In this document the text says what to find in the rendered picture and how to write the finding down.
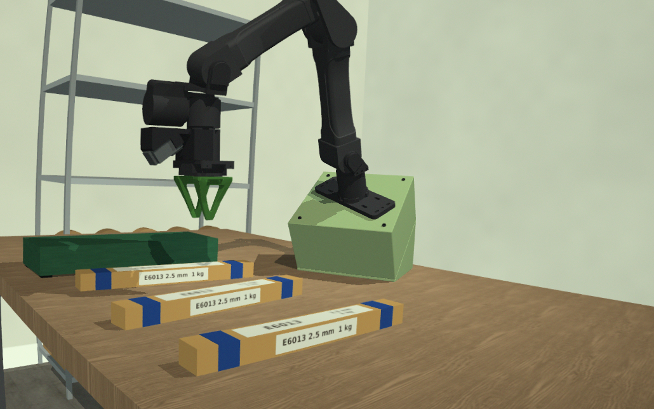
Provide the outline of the tan welding electrode pack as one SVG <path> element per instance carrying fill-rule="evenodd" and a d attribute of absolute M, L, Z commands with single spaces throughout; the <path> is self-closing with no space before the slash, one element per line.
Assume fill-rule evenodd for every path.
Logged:
<path fill-rule="evenodd" d="M 403 322 L 387 299 L 179 338 L 178 364 L 195 376 L 285 356 Z"/>
<path fill-rule="evenodd" d="M 131 330 L 302 295 L 303 278 L 274 276 L 111 302 L 111 323 Z"/>
<path fill-rule="evenodd" d="M 75 270 L 80 292 L 253 277 L 254 263 L 225 260 Z"/>

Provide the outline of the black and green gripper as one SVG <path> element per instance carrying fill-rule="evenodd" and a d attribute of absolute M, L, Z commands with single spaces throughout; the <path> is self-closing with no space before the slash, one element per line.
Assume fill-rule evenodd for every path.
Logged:
<path fill-rule="evenodd" d="M 220 129 L 208 128 L 208 130 L 213 130 L 213 160 L 173 160 L 173 168 L 178 168 L 178 175 L 184 175 L 174 176 L 174 181 L 192 218 L 199 218 L 203 211 L 205 220 L 213 220 L 225 193 L 232 183 L 232 177 L 223 176 L 227 176 L 227 169 L 234 169 L 234 162 L 220 161 Z M 203 171 L 205 169 L 206 171 Z M 193 182 L 198 196 L 196 209 L 187 189 L 187 184 L 193 184 Z M 219 185 L 219 188 L 209 211 L 206 196 L 210 185 Z"/>

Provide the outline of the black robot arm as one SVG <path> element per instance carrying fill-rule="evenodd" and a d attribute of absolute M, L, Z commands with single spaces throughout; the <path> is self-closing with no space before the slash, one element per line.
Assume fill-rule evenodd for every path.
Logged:
<path fill-rule="evenodd" d="M 174 155 L 175 160 L 212 161 L 213 130 L 208 128 L 219 129 L 221 115 L 221 100 L 215 95 L 226 96 L 229 83 L 250 62 L 301 29 L 317 70 L 322 119 L 319 155 L 337 174 L 315 186 L 315 191 L 378 219 L 395 208 L 395 201 L 366 186 L 369 169 L 361 158 L 361 139 L 356 137 L 349 82 L 350 46 L 354 46 L 357 23 L 337 0 L 282 0 L 191 53 L 189 83 L 149 80 L 142 105 L 146 125 L 182 127 L 187 122 L 187 127 L 203 130 L 141 128 L 142 154 L 150 165 Z"/>

